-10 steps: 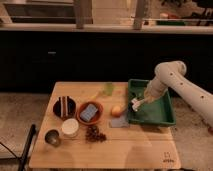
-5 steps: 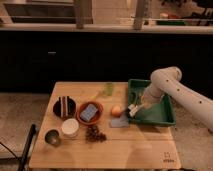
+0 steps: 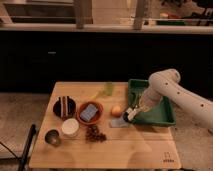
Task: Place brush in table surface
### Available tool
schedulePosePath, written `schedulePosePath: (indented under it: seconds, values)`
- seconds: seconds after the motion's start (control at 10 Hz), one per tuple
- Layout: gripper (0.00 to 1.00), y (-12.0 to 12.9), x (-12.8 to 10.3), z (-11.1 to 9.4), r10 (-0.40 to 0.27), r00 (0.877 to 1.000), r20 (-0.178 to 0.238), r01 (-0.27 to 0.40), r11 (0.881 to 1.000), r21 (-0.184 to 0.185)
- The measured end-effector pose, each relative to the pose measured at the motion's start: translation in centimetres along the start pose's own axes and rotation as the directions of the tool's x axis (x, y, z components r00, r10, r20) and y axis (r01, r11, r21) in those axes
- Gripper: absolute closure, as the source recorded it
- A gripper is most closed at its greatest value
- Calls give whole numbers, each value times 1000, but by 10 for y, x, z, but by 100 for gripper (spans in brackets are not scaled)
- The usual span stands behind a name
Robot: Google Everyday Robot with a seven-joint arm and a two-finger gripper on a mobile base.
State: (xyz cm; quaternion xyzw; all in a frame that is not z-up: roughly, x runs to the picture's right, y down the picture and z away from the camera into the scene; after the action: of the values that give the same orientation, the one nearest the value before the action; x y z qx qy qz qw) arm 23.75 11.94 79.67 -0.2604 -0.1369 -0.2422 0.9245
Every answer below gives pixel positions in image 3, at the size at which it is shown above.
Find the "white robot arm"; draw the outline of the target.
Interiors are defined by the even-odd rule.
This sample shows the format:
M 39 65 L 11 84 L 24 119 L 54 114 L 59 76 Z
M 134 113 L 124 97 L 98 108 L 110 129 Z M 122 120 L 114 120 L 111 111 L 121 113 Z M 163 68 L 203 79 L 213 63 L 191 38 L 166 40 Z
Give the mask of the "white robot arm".
M 176 69 L 152 73 L 148 78 L 149 86 L 143 91 L 139 102 L 145 108 L 153 108 L 166 96 L 197 117 L 213 133 L 213 102 L 181 87 L 180 79 Z

